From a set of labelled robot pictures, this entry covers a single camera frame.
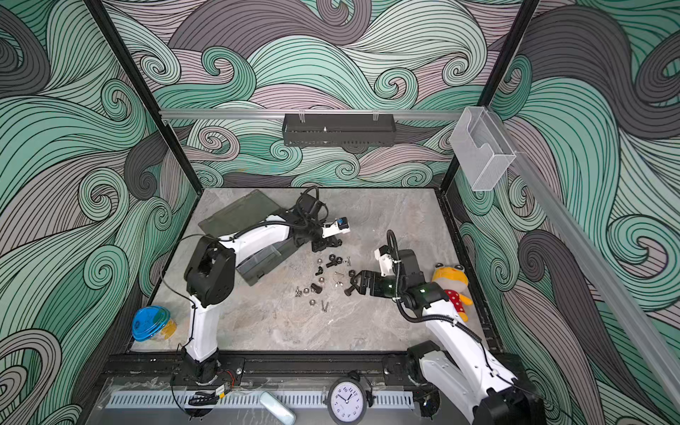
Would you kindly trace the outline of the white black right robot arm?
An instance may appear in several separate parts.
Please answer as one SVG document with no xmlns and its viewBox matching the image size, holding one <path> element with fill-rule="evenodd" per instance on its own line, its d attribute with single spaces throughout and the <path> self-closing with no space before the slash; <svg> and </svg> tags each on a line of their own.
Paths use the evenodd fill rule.
<svg viewBox="0 0 680 425">
<path fill-rule="evenodd" d="M 400 315 L 423 324 L 436 338 L 407 351 L 407 373 L 416 384 L 430 385 L 470 424 L 544 424 L 545 403 L 518 368 L 508 368 L 466 325 L 463 295 L 469 280 L 464 267 L 438 264 L 426 279 L 411 250 L 392 255 L 375 251 L 379 271 L 350 272 L 349 293 L 390 299 Z"/>
</svg>

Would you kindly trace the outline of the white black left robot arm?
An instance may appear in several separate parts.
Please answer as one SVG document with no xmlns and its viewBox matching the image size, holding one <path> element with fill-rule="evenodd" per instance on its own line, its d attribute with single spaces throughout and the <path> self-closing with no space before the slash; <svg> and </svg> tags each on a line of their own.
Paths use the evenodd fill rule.
<svg viewBox="0 0 680 425">
<path fill-rule="evenodd" d="M 237 276 L 255 285 L 305 244 L 315 253 L 341 246 L 340 237 L 350 232 L 350 223 L 345 217 L 329 221 L 321 216 L 327 209 L 315 186 L 301 192 L 288 208 L 255 189 L 202 223 L 205 235 L 184 272 L 191 322 L 182 361 L 197 384 L 212 384 L 217 378 L 221 308 Z"/>
</svg>

